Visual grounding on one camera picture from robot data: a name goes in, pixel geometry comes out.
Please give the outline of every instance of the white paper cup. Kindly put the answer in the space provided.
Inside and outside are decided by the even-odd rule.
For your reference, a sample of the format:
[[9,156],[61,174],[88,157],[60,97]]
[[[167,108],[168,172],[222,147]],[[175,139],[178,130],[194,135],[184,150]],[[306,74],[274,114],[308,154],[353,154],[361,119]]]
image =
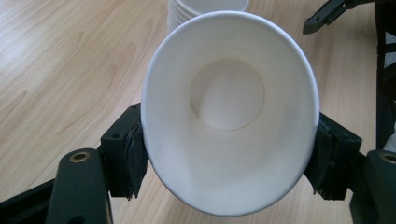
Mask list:
[[152,166],[181,201],[218,216],[259,211],[302,176],[318,126],[308,60],[275,24],[208,13],[158,47],[142,94]]

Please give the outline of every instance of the cup bottom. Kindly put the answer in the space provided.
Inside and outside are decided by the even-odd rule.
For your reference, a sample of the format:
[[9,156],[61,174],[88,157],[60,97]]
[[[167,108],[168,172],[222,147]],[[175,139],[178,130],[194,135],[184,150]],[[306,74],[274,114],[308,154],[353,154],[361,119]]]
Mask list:
[[259,74],[236,59],[216,60],[202,68],[191,87],[196,115],[219,130],[237,130],[262,111],[264,87]]

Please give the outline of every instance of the wooden table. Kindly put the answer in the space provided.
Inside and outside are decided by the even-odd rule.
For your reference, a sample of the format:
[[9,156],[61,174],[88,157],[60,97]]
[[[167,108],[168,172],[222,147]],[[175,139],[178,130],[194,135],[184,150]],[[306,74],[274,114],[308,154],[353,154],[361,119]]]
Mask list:
[[[375,147],[374,5],[303,35],[325,1],[252,0],[302,47],[320,110]],[[0,201],[55,177],[62,156],[98,147],[140,102],[149,60],[167,35],[165,0],[0,0]],[[303,176],[282,200],[244,217],[214,217],[173,196],[148,168],[138,199],[112,199],[115,223],[351,223],[344,202],[323,201]]]

